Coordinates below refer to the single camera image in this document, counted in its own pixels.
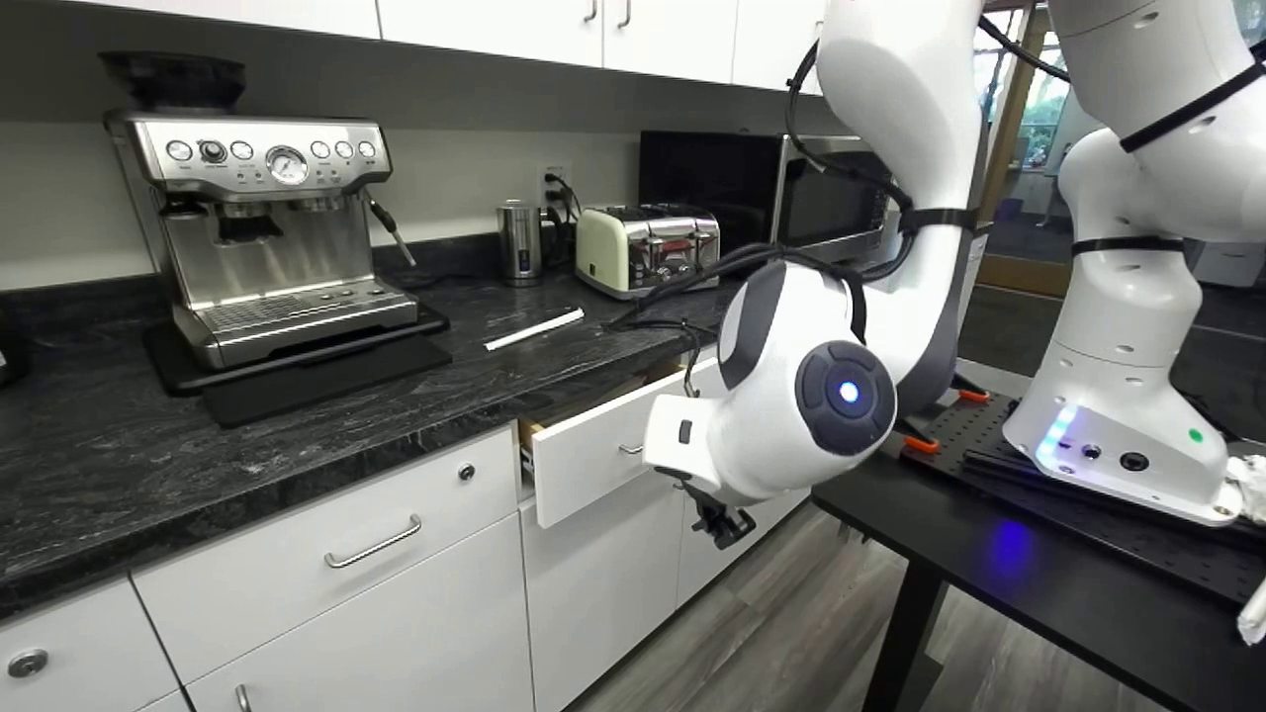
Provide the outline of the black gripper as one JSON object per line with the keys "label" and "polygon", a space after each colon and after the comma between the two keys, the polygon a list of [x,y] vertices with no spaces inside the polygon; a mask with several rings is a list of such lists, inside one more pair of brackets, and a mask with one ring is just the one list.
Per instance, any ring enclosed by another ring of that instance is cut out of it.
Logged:
{"label": "black gripper", "polygon": [[695,532],[704,532],[716,550],[729,550],[729,548],[736,548],[739,538],[747,538],[754,532],[754,520],[747,511],[729,505],[708,492],[683,488],[683,495],[695,505]]}

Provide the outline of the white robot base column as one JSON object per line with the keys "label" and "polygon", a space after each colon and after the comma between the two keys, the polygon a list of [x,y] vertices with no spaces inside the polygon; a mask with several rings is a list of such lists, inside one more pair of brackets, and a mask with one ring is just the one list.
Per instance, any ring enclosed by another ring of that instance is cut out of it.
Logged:
{"label": "white robot base column", "polygon": [[1047,0],[1096,130],[1060,164],[1072,273],[1005,420],[1038,474],[1196,525],[1263,513],[1263,463],[1171,384],[1190,240],[1266,238],[1266,73],[1233,0]]}

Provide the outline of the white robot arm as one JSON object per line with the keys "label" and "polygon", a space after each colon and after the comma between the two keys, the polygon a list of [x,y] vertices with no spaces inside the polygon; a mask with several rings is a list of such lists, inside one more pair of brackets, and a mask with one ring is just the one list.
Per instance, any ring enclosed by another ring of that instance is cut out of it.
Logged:
{"label": "white robot arm", "polygon": [[986,0],[828,0],[801,57],[830,116],[885,168],[900,206],[891,259],[766,246],[716,331],[718,384],[648,403],[642,461],[730,548],[750,511],[866,463],[953,384],[981,102]]}

